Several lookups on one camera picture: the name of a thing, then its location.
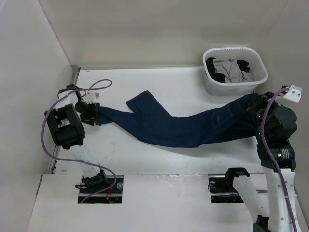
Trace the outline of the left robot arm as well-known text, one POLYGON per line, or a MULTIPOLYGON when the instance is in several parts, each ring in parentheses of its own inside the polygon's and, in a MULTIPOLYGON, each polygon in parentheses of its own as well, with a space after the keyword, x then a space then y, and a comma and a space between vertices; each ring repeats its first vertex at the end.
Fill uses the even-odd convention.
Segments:
POLYGON ((47 125, 55 145, 67 150, 73 160, 79 163, 84 178, 93 177, 100 172, 99 167, 87 165, 94 163, 93 157, 84 141, 86 133, 83 124, 99 125, 99 107, 97 93, 87 92, 81 95, 82 89, 74 84, 67 85, 58 92, 59 102, 51 112, 45 112, 47 125))

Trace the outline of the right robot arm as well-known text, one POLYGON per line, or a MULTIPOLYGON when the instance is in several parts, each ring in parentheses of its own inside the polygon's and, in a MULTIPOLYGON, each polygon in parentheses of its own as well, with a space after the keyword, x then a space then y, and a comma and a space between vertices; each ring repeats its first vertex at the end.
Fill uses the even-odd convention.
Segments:
POLYGON ((301 91, 284 87, 276 93, 258 95, 250 109, 257 121, 257 153, 267 182, 268 203, 245 168, 229 168, 225 174, 224 186, 243 200, 254 232, 301 231, 294 190, 296 159, 289 142, 297 130, 297 116, 285 106, 287 102, 298 103, 300 98, 301 91))

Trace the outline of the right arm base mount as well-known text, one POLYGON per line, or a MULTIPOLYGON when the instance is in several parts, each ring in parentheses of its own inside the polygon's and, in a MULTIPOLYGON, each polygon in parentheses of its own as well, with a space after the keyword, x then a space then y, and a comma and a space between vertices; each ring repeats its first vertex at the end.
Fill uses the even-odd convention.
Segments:
POLYGON ((208 177, 208 191, 212 203, 243 203, 238 192, 230 187, 223 175, 211 175, 208 177))

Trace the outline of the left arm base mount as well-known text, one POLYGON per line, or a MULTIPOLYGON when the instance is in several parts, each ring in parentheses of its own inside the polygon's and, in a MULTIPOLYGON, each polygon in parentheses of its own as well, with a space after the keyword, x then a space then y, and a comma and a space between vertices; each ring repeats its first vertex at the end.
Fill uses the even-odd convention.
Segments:
POLYGON ((107 176, 101 170, 95 176, 83 176, 75 187, 79 191, 78 204, 121 204, 124 176, 107 176))

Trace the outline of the dark blue denim jeans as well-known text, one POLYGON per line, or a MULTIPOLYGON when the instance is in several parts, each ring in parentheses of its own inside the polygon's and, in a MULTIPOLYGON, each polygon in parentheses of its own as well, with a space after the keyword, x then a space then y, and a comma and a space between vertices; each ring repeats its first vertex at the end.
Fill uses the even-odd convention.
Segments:
POLYGON ((141 142, 172 148, 196 148, 253 137, 257 120, 252 113, 260 95, 240 97, 227 105, 188 117, 171 116, 149 92, 127 101, 123 112, 100 107, 100 124, 116 123, 141 142))

